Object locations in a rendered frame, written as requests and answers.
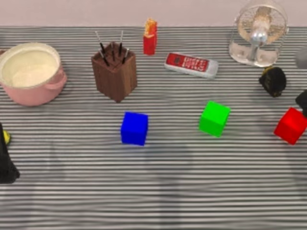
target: desk fan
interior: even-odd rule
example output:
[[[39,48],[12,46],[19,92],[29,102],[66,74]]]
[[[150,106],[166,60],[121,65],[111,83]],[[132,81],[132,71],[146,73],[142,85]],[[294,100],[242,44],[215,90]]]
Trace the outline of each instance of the desk fan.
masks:
[[[285,10],[273,0],[250,1],[235,20],[229,45],[230,56],[242,64],[258,67],[273,65],[283,46],[284,35],[288,33],[287,21]],[[235,42],[236,28],[241,38],[250,43],[249,46]],[[283,40],[275,50],[261,48],[281,37]]]

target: pot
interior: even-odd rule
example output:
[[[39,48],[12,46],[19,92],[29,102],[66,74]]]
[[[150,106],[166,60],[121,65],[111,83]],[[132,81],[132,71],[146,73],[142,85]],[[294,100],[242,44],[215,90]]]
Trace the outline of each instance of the pot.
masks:
[[[46,44],[21,44],[0,56],[0,84],[18,104],[48,103],[61,93],[66,81],[58,52]]]

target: table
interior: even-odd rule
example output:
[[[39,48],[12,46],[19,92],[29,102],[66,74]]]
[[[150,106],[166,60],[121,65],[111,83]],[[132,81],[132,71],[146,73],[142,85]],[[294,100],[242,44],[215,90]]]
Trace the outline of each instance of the table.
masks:
[[[118,41],[137,55],[138,87],[122,103],[95,88],[91,56]],[[0,187],[3,230],[305,230],[307,136],[289,146],[273,134],[307,85],[294,55],[307,28],[291,28],[277,66],[288,85],[271,98],[262,69],[228,54],[231,28],[159,28],[156,55],[142,54],[143,28],[1,27],[0,45],[54,46],[69,76],[46,105],[19,106],[0,91],[0,121],[21,173]],[[170,51],[220,62],[215,80],[164,69]],[[208,100],[231,107],[221,138],[198,131]],[[147,113],[145,147],[122,145],[125,111]]]

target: striped tablecloth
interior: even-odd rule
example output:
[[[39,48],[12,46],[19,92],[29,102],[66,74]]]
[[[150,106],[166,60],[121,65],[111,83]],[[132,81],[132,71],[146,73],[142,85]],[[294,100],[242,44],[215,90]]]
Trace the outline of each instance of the striped tablecloth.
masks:
[[[119,40],[137,55],[138,87],[116,104],[95,88],[91,56]],[[49,104],[26,108],[1,89],[0,121],[21,172],[0,187],[1,230],[306,230],[307,136],[273,135],[307,86],[294,55],[307,28],[291,28],[277,63],[283,95],[259,85],[259,68],[228,54],[230,28],[159,28],[156,55],[142,54],[143,28],[0,28],[0,46],[31,41],[60,53],[69,81]],[[220,62],[215,80],[164,69],[168,52]],[[221,138],[198,131],[208,100],[231,107]],[[125,111],[147,113],[145,147],[120,143]]]

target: knife block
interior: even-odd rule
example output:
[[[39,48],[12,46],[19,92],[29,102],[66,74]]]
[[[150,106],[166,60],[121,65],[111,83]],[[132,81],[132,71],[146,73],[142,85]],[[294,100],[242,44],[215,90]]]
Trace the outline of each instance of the knife block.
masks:
[[[99,52],[92,57],[92,66],[97,90],[120,103],[137,87],[136,58],[135,54],[129,51],[125,63],[122,64],[127,49],[123,47],[119,55],[119,44],[113,42],[113,47],[115,60],[112,57],[111,43],[105,48],[109,66]]]

